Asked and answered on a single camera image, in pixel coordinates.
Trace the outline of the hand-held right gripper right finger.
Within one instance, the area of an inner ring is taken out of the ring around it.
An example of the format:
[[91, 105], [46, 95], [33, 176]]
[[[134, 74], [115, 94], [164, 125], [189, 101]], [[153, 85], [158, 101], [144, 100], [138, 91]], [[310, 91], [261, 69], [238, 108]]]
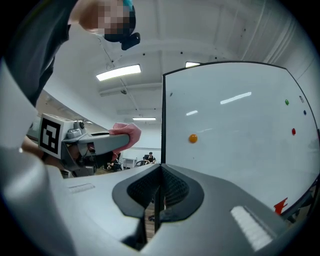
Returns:
[[184, 180], [185, 198], [160, 213], [146, 256], [278, 256], [295, 235], [283, 219], [227, 180], [163, 164], [169, 187]]

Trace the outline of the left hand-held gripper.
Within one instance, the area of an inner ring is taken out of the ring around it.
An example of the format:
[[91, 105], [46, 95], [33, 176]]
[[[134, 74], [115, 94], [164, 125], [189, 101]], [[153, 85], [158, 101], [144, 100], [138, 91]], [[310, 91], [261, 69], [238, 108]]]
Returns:
[[59, 159], [75, 177], [94, 175], [112, 159], [113, 150], [129, 141], [127, 134], [89, 133], [83, 121], [45, 113], [38, 129], [39, 148]]

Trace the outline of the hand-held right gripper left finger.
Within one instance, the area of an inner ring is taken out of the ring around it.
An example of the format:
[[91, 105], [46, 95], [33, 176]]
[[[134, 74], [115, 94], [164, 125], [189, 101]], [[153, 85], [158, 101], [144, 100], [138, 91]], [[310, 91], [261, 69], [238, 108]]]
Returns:
[[48, 165], [54, 219], [47, 238], [49, 256], [158, 256], [138, 241], [145, 232], [145, 209], [128, 187], [156, 174], [159, 165], [129, 171], [64, 179]]

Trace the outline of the pink cloth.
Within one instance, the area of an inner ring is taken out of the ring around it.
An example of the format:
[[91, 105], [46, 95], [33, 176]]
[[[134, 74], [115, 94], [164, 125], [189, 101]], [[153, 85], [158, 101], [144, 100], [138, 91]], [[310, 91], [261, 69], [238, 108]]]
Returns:
[[115, 159], [118, 158], [118, 154], [121, 153], [124, 150], [127, 150], [129, 148], [131, 148], [133, 145], [135, 145], [141, 137], [141, 129], [136, 126], [134, 123], [120, 123], [120, 122], [116, 122], [112, 129], [110, 129], [109, 131], [110, 135], [123, 135], [123, 134], [127, 134], [129, 136], [129, 142], [127, 145], [122, 146], [120, 148], [117, 148], [115, 150], [113, 150], [113, 156], [112, 156], [112, 160], [114, 161]]

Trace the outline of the white whiteboard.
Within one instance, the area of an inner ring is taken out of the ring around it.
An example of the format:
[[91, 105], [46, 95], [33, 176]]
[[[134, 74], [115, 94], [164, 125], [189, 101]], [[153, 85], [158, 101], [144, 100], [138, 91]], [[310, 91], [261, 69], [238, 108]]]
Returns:
[[182, 68], [162, 77], [161, 160], [230, 181], [273, 211], [288, 197], [286, 214], [320, 175], [318, 125], [284, 67], [227, 61]]

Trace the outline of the person's left forearm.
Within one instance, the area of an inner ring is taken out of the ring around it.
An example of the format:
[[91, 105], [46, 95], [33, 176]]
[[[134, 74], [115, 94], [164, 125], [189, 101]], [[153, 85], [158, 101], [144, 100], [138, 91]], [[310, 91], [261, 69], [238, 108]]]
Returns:
[[52, 155], [42, 151], [38, 145], [27, 136], [24, 137], [21, 148], [24, 152], [28, 152], [37, 156], [45, 165], [55, 166], [59, 170], [64, 170], [64, 167], [61, 165], [61, 162], [58, 158], [55, 158]]

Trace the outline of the red lightning-shaped magnet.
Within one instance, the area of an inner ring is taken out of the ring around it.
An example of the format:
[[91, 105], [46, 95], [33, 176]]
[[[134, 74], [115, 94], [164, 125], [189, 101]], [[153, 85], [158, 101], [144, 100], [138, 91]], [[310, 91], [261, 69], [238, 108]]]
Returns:
[[275, 204], [275, 205], [273, 206], [274, 212], [275, 212], [276, 214], [278, 214], [278, 215], [281, 215], [281, 214], [282, 214], [284, 208], [286, 208], [286, 207], [288, 206], [287, 200], [288, 200], [288, 197], [284, 198], [283, 200], [281, 200], [280, 202], [278, 202], [277, 204]]

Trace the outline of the person's black shirt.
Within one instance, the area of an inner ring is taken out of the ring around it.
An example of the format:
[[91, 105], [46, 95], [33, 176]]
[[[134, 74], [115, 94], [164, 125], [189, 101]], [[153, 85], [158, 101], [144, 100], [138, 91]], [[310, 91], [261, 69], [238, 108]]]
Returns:
[[33, 106], [53, 73], [59, 48], [69, 40], [68, 21], [77, 1], [40, 1], [18, 26], [4, 54], [14, 80]]

